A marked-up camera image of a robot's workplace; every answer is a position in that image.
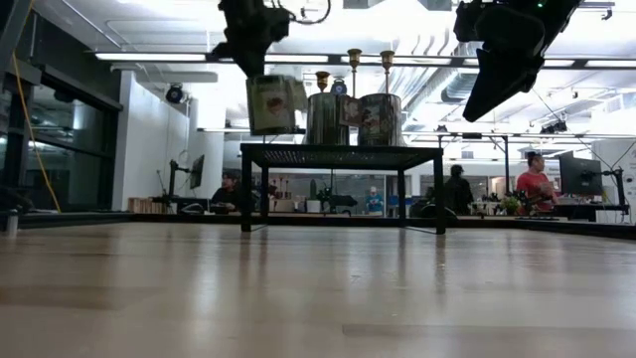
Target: small bottle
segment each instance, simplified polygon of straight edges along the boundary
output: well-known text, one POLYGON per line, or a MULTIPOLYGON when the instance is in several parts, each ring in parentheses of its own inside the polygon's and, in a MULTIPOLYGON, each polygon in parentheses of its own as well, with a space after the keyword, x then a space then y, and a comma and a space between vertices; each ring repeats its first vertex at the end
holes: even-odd
POLYGON ((18 235, 18 211, 10 210, 7 218, 7 227, 4 236, 9 239, 15 239, 18 235))

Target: man in red shirt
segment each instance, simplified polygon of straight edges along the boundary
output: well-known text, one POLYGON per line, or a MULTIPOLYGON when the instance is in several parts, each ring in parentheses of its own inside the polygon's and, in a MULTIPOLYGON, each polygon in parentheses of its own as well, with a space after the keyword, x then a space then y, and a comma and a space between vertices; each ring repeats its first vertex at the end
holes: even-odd
POLYGON ((546 161, 541 154, 528 153, 528 171, 517 179, 517 191, 526 192, 526 197, 542 212, 551 211, 553 204, 558 203, 553 184, 543 173, 546 161))

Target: ceiling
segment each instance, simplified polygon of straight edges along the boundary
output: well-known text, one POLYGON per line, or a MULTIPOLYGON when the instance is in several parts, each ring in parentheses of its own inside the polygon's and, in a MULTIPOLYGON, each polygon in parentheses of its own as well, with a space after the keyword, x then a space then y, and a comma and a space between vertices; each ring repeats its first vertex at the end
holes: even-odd
MULTIPOLYGON (((316 9, 312 17, 319 17, 326 5, 326 0, 281 2, 292 11, 308 4, 316 9)), ((614 2, 614 15, 608 21, 601 20, 604 10, 578 10, 548 55, 635 57, 636 33, 629 29, 636 21, 636 1, 614 2)), ((36 9, 43 16, 92 49, 104 52, 209 51, 225 38, 225 19, 217 5, 218 0, 36 0, 36 9)), ((458 46, 452 34, 454 17, 454 12, 427 11, 418 0, 385 0, 365 10, 345 10, 343 0, 333 0, 331 15, 324 23, 292 24, 291 35, 274 44, 270 51, 344 55, 348 49, 360 48, 366 54, 393 49, 404 55, 452 55, 458 46)), ((351 87, 351 71, 344 66, 278 65, 267 70, 309 82, 316 71, 328 71, 333 77, 345 79, 351 87)), ((155 73, 201 72, 216 72, 219 82, 227 87, 228 98, 233 99, 228 119, 245 119, 244 76, 235 66, 146 65, 138 78, 156 81, 155 73)), ((449 76, 441 69, 392 70, 392 92, 402 97, 402 106, 408 111, 404 127, 416 125, 418 130, 431 131, 444 124, 453 131, 539 132, 542 123, 552 119, 552 109, 567 113, 570 129, 583 132, 592 130, 589 119, 594 110, 602 109, 607 101, 624 92, 636 90, 636 72, 542 71, 535 91, 518 94, 477 123, 468 123, 461 120, 462 103, 443 102, 443 87, 432 86, 433 80, 442 75, 449 76), (430 89, 426 96, 418 94, 426 87, 430 89)), ((379 91, 384 81, 382 68, 360 68, 357 95, 379 91)), ((604 129, 609 130, 607 126, 598 130, 604 129)))

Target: red shirt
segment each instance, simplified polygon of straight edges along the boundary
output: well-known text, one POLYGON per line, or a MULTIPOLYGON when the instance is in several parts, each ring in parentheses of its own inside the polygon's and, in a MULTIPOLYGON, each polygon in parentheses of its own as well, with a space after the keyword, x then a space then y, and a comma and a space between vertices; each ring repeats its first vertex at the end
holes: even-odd
MULTIPOLYGON (((550 180, 548 180, 546 174, 526 172, 517 179, 517 191, 525 191, 526 197, 529 199, 540 197, 543 196, 541 186, 546 183, 550 184, 550 180)), ((550 211, 553 209, 553 204, 551 200, 545 200, 537 203, 537 207, 541 211, 550 211)))

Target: black table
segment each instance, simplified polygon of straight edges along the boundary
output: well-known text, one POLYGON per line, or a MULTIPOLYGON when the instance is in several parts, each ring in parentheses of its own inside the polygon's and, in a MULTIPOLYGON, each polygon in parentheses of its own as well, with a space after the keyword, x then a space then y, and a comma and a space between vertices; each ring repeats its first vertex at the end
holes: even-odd
POLYGON ((624 211, 629 212, 629 206, 602 205, 602 204, 556 204, 555 215, 566 217, 569 220, 587 220, 596 222, 597 211, 624 211))
MULTIPOLYGON (((386 170, 397 172, 398 224, 406 223, 406 188, 404 171, 433 161, 435 183, 435 205, 437 208, 436 234, 446 232, 444 211, 443 149, 390 146, 342 146, 342 145, 294 145, 294 144, 248 144, 240 145, 242 153, 242 201, 241 225, 244 232, 251 231, 253 202, 251 198, 251 163, 258 165, 261 172, 261 193, 267 193, 269 168, 297 169, 350 169, 386 170)), ((261 195, 261 222, 267 223, 269 198, 261 195)))

